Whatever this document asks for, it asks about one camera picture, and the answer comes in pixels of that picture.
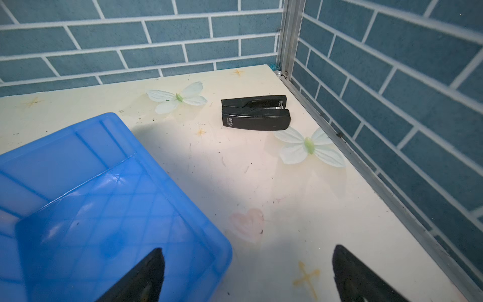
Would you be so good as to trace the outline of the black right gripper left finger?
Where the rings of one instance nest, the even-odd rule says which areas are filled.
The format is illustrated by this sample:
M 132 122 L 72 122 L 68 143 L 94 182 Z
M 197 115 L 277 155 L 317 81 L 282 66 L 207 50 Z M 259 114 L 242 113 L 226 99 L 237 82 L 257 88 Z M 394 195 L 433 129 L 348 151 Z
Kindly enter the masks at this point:
M 98 298 L 97 302 L 158 301 L 164 281 L 165 265 L 162 249 L 153 249 Z

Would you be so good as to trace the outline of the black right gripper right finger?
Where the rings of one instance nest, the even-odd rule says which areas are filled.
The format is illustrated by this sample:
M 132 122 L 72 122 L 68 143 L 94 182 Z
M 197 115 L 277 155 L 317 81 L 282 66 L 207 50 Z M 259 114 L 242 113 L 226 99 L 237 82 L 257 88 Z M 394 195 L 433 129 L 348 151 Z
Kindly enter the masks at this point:
M 332 265 L 334 280 L 342 302 L 408 300 L 367 267 L 343 245 L 336 245 Z

